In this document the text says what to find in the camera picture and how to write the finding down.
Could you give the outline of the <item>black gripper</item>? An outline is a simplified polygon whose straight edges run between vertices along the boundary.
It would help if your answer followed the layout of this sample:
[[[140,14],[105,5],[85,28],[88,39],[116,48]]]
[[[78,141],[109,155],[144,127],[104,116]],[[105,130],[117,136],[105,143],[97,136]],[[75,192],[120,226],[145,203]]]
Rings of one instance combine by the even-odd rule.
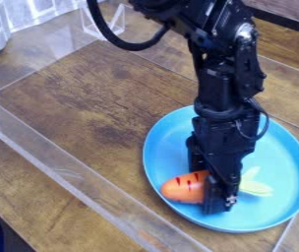
[[[260,114],[248,112],[235,119],[215,120],[196,114],[186,138],[188,171],[209,171],[204,178],[203,212],[229,212],[236,204],[241,160],[255,150]]]

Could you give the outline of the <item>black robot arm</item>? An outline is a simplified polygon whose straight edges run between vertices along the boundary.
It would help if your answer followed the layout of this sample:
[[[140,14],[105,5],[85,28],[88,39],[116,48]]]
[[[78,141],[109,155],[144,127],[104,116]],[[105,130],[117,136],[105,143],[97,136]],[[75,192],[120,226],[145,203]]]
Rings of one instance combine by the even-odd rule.
[[[129,0],[145,18],[186,39],[197,78],[188,170],[209,172],[200,200],[208,215],[231,210],[241,182],[241,159],[267,128],[255,100],[264,73],[252,13],[241,0]]]

